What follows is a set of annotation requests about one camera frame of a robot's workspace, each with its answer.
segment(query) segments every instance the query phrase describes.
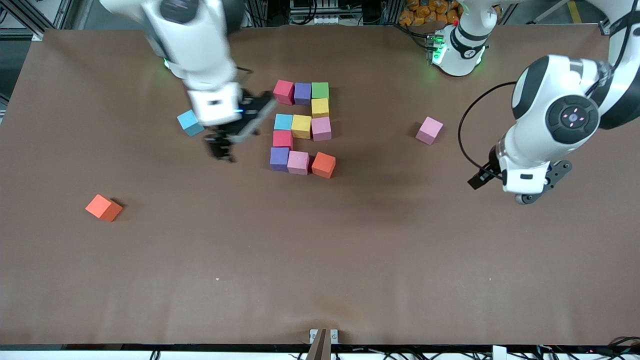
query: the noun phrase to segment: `cube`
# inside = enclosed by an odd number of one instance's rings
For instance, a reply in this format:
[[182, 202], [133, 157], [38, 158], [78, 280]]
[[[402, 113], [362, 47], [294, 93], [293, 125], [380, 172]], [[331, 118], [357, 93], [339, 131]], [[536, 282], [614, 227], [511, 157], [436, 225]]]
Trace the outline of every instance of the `cube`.
[[312, 99], [329, 99], [329, 83], [311, 83]]
[[122, 207], [98, 194], [84, 209], [101, 220], [112, 222], [121, 212]]
[[197, 135], [204, 131], [204, 127], [198, 122], [198, 118], [196, 118], [193, 110], [178, 115], [178, 122], [180, 122], [182, 130], [189, 136]]
[[276, 130], [273, 132], [273, 147], [287, 147], [293, 150], [293, 135], [291, 130]]
[[420, 130], [418, 131], [418, 134], [415, 135], [415, 138], [431, 145], [433, 141], [436, 140], [436, 136], [438, 136], [441, 128], [441, 122], [432, 119], [431, 117], [427, 117], [422, 123], [422, 126], [420, 126]]
[[328, 117], [311, 119], [311, 133], [315, 142], [331, 140], [331, 122]]
[[289, 151], [287, 162], [289, 173], [298, 175], [309, 174], [309, 153], [301, 151]]
[[312, 117], [328, 117], [329, 116], [329, 99], [311, 99], [311, 116]]
[[287, 163], [289, 161], [289, 148], [288, 147], [272, 147], [271, 158], [269, 159], [269, 166], [273, 171], [288, 172]]
[[276, 87], [273, 89], [273, 97], [280, 104], [293, 105], [293, 89], [294, 85], [290, 81], [278, 80]]
[[313, 165], [311, 165], [311, 172], [315, 175], [330, 179], [334, 169], [335, 157], [323, 152], [318, 152]]
[[293, 122], [293, 115], [288, 114], [276, 114], [276, 122], [273, 126], [274, 130], [291, 130], [291, 123]]
[[311, 105], [311, 84], [296, 83], [293, 93], [293, 101], [296, 105]]
[[293, 115], [291, 133], [295, 138], [311, 139], [311, 117], [305, 115]]

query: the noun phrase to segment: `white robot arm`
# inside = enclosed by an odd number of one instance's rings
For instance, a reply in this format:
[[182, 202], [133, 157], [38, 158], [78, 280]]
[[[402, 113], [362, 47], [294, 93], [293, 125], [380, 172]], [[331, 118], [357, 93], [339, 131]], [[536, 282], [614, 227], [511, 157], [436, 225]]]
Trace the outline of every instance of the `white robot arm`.
[[182, 79], [199, 123], [213, 130], [205, 137], [211, 154], [232, 161], [230, 146], [256, 132], [275, 107], [269, 92], [253, 97], [234, 81], [227, 34], [240, 28], [242, 0], [100, 1], [143, 24], [154, 52]]
[[[505, 192], [518, 194], [516, 199], [521, 203], [531, 203], [552, 189], [571, 169], [571, 163], [559, 160], [589, 140], [598, 127], [612, 129], [640, 115], [638, 0], [589, 2], [612, 21], [609, 62], [549, 55], [525, 69], [511, 101], [516, 124], [490, 151], [489, 162], [469, 181], [474, 189], [500, 177]], [[470, 3], [485, 6], [492, 2], [464, 2]], [[487, 5], [487, 9], [484, 13], [491, 15], [491, 6]], [[467, 41], [470, 36], [479, 36], [478, 24], [484, 26], [491, 22], [464, 22], [463, 19], [464, 14], [458, 26], [463, 26], [463, 30], [454, 27], [443, 39], [451, 48], [440, 51], [441, 62], [434, 62], [454, 75], [468, 74], [476, 66], [490, 33], [489, 28], [483, 27], [486, 37], [475, 44], [476, 53], [465, 58], [464, 51], [460, 52], [464, 47], [460, 47], [458, 37], [463, 36]]]

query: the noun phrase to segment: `floor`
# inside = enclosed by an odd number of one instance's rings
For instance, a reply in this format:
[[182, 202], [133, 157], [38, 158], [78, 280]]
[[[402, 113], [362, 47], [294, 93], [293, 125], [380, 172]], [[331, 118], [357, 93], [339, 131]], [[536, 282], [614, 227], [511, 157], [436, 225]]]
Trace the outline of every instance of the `floor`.
[[[78, 14], [77, 21], [80, 29], [107, 30], [107, 29], [141, 29], [141, 26], [133, 20], [109, 13], [99, 0], [87, 0], [84, 13]], [[520, 3], [507, 20], [507, 24], [526, 24], [534, 20], [541, 13], [557, 3], [557, 0], [532, 0]], [[602, 12], [585, 2], [576, 0], [578, 16], [581, 22], [597, 22], [604, 18]], [[574, 23], [568, 5], [564, 5], [539, 24], [572, 24]], [[29, 51], [31, 42], [28, 41], [0, 41], [0, 94], [11, 97], [13, 88], [20, 74], [22, 64]]]

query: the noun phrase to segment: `brown table surface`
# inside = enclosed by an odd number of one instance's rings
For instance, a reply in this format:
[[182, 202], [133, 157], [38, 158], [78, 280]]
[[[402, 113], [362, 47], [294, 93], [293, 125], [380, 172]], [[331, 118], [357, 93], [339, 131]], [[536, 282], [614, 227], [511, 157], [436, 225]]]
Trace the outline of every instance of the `brown table surface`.
[[[271, 121], [212, 160], [182, 83], [135, 31], [48, 31], [0, 126], [2, 343], [604, 344], [640, 332], [640, 122], [600, 131], [532, 206], [475, 174], [464, 109], [548, 53], [606, 59], [596, 26], [499, 27], [465, 78], [393, 28], [243, 30], [252, 91], [328, 81], [335, 178], [268, 170]], [[481, 163], [511, 89], [468, 118]], [[279, 106], [278, 112], [309, 113]], [[426, 116], [432, 146], [412, 138]], [[96, 193], [125, 204], [107, 223]]]

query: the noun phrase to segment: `magenta cube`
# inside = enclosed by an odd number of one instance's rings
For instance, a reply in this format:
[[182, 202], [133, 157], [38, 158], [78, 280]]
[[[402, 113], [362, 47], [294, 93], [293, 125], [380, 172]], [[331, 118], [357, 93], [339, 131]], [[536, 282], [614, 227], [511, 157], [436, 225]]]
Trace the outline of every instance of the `magenta cube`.
[[420, 131], [418, 131], [418, 135], [416, 135], [415, 138], [431, 145], [433, 141], [436, 140], [436, 136], [438, 136], [441, 128], [441, 122], [427, 117], [422, 123], [422, 126], [420, 126]]
[[311, 133], [315, 142], [331, 140], [331, 122], [328, 117], [311, 119]]
[[278, 80], [276, 87], [273, 89], [273, 97], [280, 104], [293, 105], [294, 85], [290, 81]]
[[293, 149], [293, 134], [291, 130], [276, 130], [273, 132], [273, 147], [288, 147]]
[[302, 151], [289, 151], [287, 169], [291, 174], [309, 174], [309, 153]]

